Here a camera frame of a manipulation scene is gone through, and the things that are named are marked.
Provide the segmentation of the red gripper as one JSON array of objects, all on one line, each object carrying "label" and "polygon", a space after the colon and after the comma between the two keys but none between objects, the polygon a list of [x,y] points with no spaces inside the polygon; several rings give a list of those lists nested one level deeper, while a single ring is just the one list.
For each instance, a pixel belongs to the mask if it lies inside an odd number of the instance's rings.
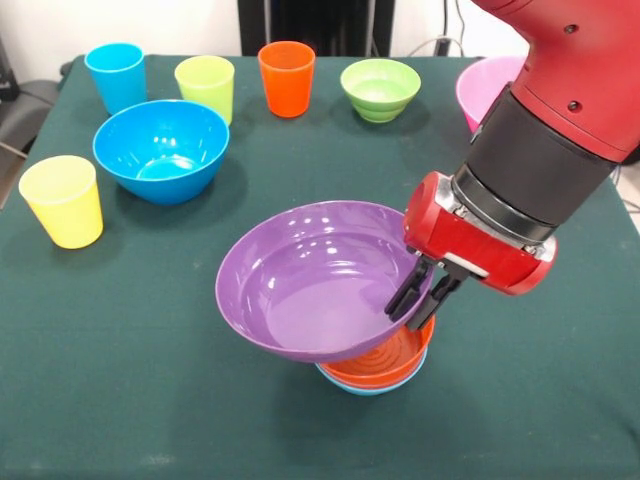
[{"label": "red gripper", "polygon": [[[484,285],[507,295],[534,289],[549,273],[557,257],[557,240],[527,248],[524,243],[492,232],[475,214],[456,214],[462,203],[454,196],[451,178],[439,172],[424,177],[414,191],[404,216],[405,243],[435,262],[452,262],[464,269],[449,269],[406,326],[418,331],[446,299],[468,278],[468,271]],[[431,273],[431,263],[419,257],[385,306],[392,322],[398,321],[420,298]]]}]

